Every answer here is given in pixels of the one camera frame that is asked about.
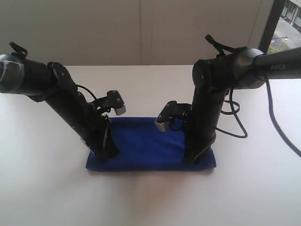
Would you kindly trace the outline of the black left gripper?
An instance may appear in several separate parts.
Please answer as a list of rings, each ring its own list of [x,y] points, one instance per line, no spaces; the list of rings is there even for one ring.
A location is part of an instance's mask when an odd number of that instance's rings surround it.
[[[97,113],[78,86],[52,94],[46,103],[80,136],[98,161],[105,162],[106,157],[115,158],[119,154],[109,117]]]

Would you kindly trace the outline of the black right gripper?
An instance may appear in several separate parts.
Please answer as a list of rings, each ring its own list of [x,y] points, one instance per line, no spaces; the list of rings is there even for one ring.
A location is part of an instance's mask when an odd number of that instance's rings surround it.
[[[222,89],[211,91],[195,89],[184,126],[184,164],[196,164],[210,150],[216,138],[215,127],[225,96],[226,91]]]

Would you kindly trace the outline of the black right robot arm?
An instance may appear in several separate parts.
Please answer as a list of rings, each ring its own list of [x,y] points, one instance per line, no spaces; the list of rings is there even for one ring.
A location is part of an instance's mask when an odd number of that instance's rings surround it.
[[[194,165],[214,143],[226,95],[232,96],[235,89],[257,89],[262,85],[267,87],[269,114],[275,129],[283,141],[300,155],[300,150],[288,139],[276,121],[269,84],[271,79],[300,77],[300,48],[269,55],[258,49],[244,48],[238,53],[198,60],[192,69],[195,90],[192,105],[185,118],[183,161]]]

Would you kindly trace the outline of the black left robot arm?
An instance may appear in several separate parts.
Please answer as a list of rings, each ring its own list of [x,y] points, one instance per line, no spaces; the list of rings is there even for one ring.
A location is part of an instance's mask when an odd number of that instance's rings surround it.
[[[119,154],[108,116],[97,111],[78,91],[69,71],[58,62],[48,64],[22,59],[16,54],[0,56],[0,91],[46,102],[81,138],[100,162]]]

